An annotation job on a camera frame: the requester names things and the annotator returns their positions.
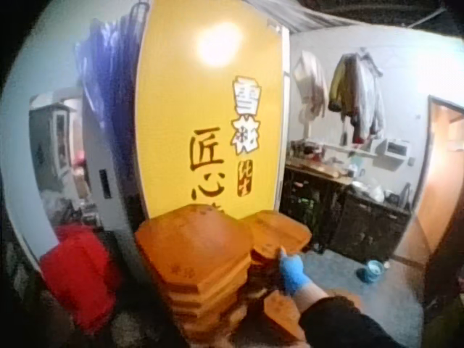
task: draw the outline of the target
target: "yellow sign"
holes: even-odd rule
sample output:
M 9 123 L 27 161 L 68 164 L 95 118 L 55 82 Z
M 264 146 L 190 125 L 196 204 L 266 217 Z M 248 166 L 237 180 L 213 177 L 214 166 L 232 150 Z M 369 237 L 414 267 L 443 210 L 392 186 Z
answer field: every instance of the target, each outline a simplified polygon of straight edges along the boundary
M 190 203 L 236 218 L 274 208 L 285 126 L 279 31 L 239 0 L 154 2 L 136 91 L 150 218 Z

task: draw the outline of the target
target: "gloved hand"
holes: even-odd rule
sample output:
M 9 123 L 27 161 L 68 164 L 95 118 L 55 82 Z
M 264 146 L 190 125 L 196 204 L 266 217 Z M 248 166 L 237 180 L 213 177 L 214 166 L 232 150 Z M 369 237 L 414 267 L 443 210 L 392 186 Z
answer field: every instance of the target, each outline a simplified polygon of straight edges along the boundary
M 279 268 L 283 276 L 283 284 L 288 295 L 293 296 L 304 285 L 311 283 L 310 277 L 303 273 L 303 261 L 299 255 L 287 256 L 281 248 Z

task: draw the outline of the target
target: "hanging clothes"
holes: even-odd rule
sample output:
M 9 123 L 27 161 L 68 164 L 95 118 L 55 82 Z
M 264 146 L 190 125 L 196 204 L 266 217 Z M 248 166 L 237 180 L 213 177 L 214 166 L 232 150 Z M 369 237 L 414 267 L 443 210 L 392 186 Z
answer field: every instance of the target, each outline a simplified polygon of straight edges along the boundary
M 340 112 L 342 121 L 350 117 L 354 144 L 364 144 L 372 136 L 383 138 L 384 103 L 378 83 L 378 70 L 371 58 L 344 54 L 333 74 L 328 108 Z
M 294 69 L 300 96 L 304 108 L 304 118 L 312 121 L 324 117 L 328 103 L 326 78 L 319 59 L 308 51 L 303 51 Z

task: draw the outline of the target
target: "wall shelf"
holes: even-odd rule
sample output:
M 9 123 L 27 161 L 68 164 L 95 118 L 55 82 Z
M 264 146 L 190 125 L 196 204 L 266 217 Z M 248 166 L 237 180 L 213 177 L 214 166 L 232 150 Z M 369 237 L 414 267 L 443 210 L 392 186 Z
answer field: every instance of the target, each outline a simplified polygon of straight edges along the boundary
M 375 158 L 378 156 L 377 154 L 373 154 L 372 152 L 361 150 L 361 149 L 354 149 L 349 146 L 340 146 L 340 145 L 335 145 L 335 144 L 327 144 L 327 143 L 319 143 L 319 142 L 316 142 L 316 143 L 321 146 L 326 147 L 327 149 L 333 149 L 336 151 L 345 152 L 347 154 L 350 152 L 354 152 L 355 154 L 359 154 L 360 156 L 370 157 L 370 158 Z

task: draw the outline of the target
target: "black sleeve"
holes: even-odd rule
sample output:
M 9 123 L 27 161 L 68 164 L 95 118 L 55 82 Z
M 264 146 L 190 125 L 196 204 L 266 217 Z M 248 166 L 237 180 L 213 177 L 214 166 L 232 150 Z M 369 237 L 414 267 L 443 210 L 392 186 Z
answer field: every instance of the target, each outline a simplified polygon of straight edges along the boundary
M 302 314 L 299 324 L 313 348 L 402 347 L 345 297 L 316 302 Z

